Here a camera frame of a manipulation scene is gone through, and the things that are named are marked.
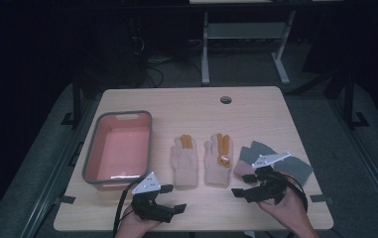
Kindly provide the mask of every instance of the background desk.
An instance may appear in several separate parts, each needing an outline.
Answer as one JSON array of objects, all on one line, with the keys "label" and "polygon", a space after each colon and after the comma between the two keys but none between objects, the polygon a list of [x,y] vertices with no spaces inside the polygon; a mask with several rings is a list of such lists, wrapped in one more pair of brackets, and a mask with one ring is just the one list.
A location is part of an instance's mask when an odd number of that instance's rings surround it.
[{"label": "background desk", "polygon": [[[229,96],[230,104],[220,98]],[[204,175],[204,142],[221,132],[234,141],[234,164],[240,149],[249,147],[253,140],[268,145],[276,152],[290,151],[309,162],[288,107],[277,87],[222,87],[178,89],[107,90],[96,111],[96,118],[108,111],[147,110],[153,116],[151,170],[161,184],[173,183],[170,148],[174,139],[190,134],[196,140],[199,185],[196,189],[177,190],[160,194],[159,204],[187,203],[183,214],[171,223],[155,230],[275,230],[283,227],[255,204],[232,195],[232,187],[249,187],[231,172],[230,186],[207,186]],[[78,162],[65,192],[75,197],[74,204],[63,203],[55,221],[58,230],[112,230],[120,191],[97,191],[81,177],[88,142],[94,122],[89,129]],[[307,195],[321,194],[315,175],[304,187]],[[125,202],[127,206],[131,195]],[[329,229],[333,221],[325,202],[312,203],[310,220],[315,229]]]}]

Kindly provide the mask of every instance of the white tag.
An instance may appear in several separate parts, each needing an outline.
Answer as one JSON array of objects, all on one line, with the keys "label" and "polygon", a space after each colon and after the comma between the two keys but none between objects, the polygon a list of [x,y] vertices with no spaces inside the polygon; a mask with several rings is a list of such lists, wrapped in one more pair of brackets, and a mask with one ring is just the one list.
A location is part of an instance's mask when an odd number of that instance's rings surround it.
[{"label": "white tag", "polygon": [[284,154],[268,155],[268,156],[260,155],[259,159],[257,159],[257,161],[251,165],[251,167],[253,167],[253,169],[267,167],[276,162],[283,160],[284,158],[289,157],[290,155],[291,155],[290,152],[286,152]]},{"label": "white tag", "polygon": [[143,179],[135,188],[133,188],[132,193],[144,193],[148,191],[160,190],[161,185],[157,180],[157,177],[153,172],[151,172],[145,179]]}]

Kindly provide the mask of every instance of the plastic bin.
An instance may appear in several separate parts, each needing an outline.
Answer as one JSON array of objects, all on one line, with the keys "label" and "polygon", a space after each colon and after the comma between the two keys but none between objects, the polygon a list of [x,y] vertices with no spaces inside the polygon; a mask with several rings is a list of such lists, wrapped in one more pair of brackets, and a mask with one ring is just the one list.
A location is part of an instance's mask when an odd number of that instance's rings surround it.
[{"label": "plastic bin", "polygon": [[83,179],[99,190],[122,189],[148,173],[152,115],[148,111],[104,113],[96,121]]}]

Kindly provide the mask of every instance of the person's left hand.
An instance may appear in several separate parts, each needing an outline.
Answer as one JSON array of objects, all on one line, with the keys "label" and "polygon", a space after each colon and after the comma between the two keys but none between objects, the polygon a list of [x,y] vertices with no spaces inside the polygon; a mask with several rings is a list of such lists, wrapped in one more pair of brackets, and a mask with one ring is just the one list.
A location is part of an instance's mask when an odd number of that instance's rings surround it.
[{"label": "person's left hand", "polygon": [[129,205],[123,212],[123,218],[115,238],[141,238],[159,224],[161,224],[159,221],[142,220],[133,211],[132,205]]}]

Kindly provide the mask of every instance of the person's right hand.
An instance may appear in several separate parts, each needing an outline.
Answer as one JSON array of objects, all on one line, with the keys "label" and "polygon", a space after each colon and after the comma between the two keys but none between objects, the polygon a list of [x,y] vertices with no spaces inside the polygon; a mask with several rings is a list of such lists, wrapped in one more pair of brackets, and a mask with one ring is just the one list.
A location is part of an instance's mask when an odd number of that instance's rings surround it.
[{"label": "person's right hand", "polygon": [[310,223],[301,199],[289,187],[285,191],[284,198],[277,205],[272,205],[265,201],[257,202],[257,204],[298,237],[318,237]]}]

